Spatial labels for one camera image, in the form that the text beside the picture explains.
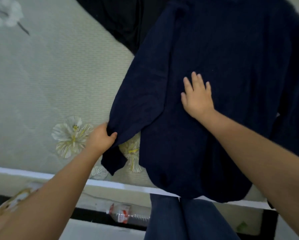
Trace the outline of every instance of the pants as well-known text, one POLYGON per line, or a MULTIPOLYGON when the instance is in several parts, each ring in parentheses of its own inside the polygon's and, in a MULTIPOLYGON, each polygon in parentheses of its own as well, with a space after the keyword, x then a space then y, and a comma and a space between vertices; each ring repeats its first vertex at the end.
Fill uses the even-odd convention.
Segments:
POLYGON ((151 194, 144 240, 239 240, 213 203, 151 194))

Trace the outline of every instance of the flower stem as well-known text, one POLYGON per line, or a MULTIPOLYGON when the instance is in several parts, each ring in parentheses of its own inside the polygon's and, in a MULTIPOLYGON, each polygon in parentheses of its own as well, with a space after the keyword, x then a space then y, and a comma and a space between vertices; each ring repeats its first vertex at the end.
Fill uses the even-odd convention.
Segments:
MULTIPOLYGON (((9 16, 7 12, 0 10, 0 13, 7 17, 9 16)), ((24 28, 24 26, 20 22, 17 22, 17 25, 21 28, 21 30, 23 30, 25 33, 27 33, 28 36, 30 36, 28 30, 26 28, 24 28)))

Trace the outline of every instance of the forearm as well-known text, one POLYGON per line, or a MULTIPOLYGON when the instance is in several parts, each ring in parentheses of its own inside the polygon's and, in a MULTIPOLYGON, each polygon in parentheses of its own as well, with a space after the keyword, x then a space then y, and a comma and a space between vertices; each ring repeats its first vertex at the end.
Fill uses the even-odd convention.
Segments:
POLYGON ((299 157, 215 110, 199 121, 299 234, 299 157))
POLYGON ((100 155, 84 150, 21 205, 0 239, 58 239, 100 155))

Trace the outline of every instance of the white edge strip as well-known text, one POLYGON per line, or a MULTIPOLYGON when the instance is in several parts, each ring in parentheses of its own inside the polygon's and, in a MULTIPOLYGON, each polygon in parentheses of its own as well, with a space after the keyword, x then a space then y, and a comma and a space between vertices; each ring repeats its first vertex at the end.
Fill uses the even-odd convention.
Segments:
MULTIPOLYGON (((0 173, 5 173, 8 175, 13 175, 13 176, 30 177, 30 178, 40 179, 40 180, 49 180, 54 176, 54 174, 49 174, 49 173, 40 173, 40 172, 25 171, 25 170, 19 170, 19 169, 1 168, 1 167, 0 167, 0 173)), ((117 183, 117 182, 112 182, 112 181, 89 179, 87 181, 86 185, 178 197, 177 195, 175 195, 173 193, 168 193, 165 190, 162 190, 159 188, 122 184, 122 183, 117 183)), ((211 200, 205 196, 201 196, 198 199, 214 202, 213 200, 211 200)), ((227 204, 237 205, 237 206, 247 206, 247 207, 265 209, 265 210, 272 210, 269 207, 267 202, 240 200, 240 201, 228 202, 227 204)))

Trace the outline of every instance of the jeans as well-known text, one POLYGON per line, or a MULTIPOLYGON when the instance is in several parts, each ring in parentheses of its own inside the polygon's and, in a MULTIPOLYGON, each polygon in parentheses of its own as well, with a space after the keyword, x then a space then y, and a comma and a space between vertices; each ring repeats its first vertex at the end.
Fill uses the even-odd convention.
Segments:
POLYGON ((150 195, 151 218, 144 240, 239 240, 212 202, 150 195))

